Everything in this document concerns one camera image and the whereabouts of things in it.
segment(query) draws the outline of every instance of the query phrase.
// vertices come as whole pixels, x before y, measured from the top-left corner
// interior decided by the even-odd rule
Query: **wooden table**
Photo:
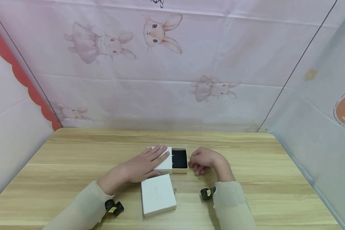
[[[222,153],[247,195],[258,229],[341,229],[276,138],[268,133],[113,131],[62,128],[53,133],[0,195],[0,230],[41,229],[91,181],[156,143]],[[212,201],[199,191],[216,176],[173,174],[177,209],[143,218],[140,184],[121,188],[124,213],[95,229],[219,229]]]

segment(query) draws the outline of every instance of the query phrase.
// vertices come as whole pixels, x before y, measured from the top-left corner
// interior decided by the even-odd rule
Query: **sleeve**
[[[106,213],[105,202],[113,197],[105,194],[93,181],[42,230],[90,230],[101,222]]]
[[[257,229],[247,198],[238,182],[216,182],[213,203],[221,230]]]

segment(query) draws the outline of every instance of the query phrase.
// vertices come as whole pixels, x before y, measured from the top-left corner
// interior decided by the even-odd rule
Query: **person's right hand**
[[[190,156],[189,167],[193,168],[196,176],[203,175],[214,166],[218,158],[223,158],[223,155],[211,149],[200,147]]]
[[[189,167],[193,168],[196,176],[206,174],[213,168],[218,181],[234,181],[235,177],[226,158],[211,149],[200,147],[190,156]]]

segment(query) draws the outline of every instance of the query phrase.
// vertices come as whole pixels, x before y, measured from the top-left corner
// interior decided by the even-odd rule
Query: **white box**
[[[141,183],[145,217],[176,209],[175,194],[169,174],[146,179]]]

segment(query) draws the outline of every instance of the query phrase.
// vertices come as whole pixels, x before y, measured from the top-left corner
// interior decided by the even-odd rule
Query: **finger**
[[[164,145],[162,148],[160,148],[160,150],[158,150],[158,151],[154,152],[153,154],[151,154],[147,159],[149,159],[150,161],[155,160],[162,153],[164,153],[166,150],[167,150],[167,145]]]
[[[156,168],[159,166],[166,158],[169,156],[169,152],[164,153],[161,157],[156,158],[155,160],[152,161],[152,166],[153,168]]]
[[[201,152],[202,152],[202,147],[199,147],[192,153],[192,155],[190,157],[199,155],[199,154],[201,154]]]
[[[160,172],[156,170],[152,170],[151,172],[144,175],[144,180],[151,178],[151,177],[157,177],[160,176]]]
[[[204,168],[204,166],[203,165],[200,165],[198,168],[197,168],[197,170],[195,170],[195,172],[194,172],[194,174],[196,175],[196,176],[199,176],[200,174],[201,174],[201,170]]]
[[[201,175],[204,175],[204,174],[206,174],[207,172],[209,172],[210,171],[210,167],[204,167],[202,170],[201,170]]]
[[[161,149],[161,144],[158,144],[154,148],[151,148],[151,150],[146,152],[145,156],[148,157],[148,156],[152,155],[153,153],[157,152],[160,149]]]
[[[146,148],[142,153],[141,153],[141,155],[144,155],[144,154],[146,154],[149,150],[151,150],[152,149],[152,147],[148,147],[148,148]]]
[[[191,160],[188,160],[188,165],[189,165],[190,168],[192,168],[194,163]]]
[[[194,163],[194,165],[193,165],[193,171],[196,171],[198,167],[199,167],[199,164]]]

